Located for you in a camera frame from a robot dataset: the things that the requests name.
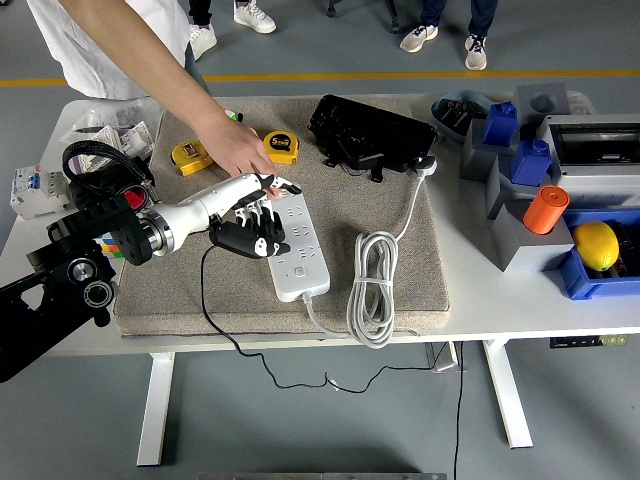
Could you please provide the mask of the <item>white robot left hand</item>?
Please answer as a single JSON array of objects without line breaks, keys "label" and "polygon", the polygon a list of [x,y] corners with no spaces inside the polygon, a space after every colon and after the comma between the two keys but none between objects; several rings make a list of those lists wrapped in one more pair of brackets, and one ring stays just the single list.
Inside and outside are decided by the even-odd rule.
[{"label": "white robot left hand", "polygon": [[284,233],[267,198],[269,190],[302,193],[285,178],[253,173],[224,180],[175,204],[155,205],[146,213],[154,232],[154,253],[173,253],[189,235],[207,230],[215,245],[232,253],[252,259],[279,254]]}]

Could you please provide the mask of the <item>person's right hand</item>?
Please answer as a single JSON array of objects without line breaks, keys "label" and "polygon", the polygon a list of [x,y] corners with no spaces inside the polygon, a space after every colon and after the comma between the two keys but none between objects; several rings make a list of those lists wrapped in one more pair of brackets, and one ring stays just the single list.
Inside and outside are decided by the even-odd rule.
[{"label": "person's right hand", "polygon": [[196,134],[214,162],[231,177],[249,173],[277,175],[262,140],[226,115],[198,128]]}]

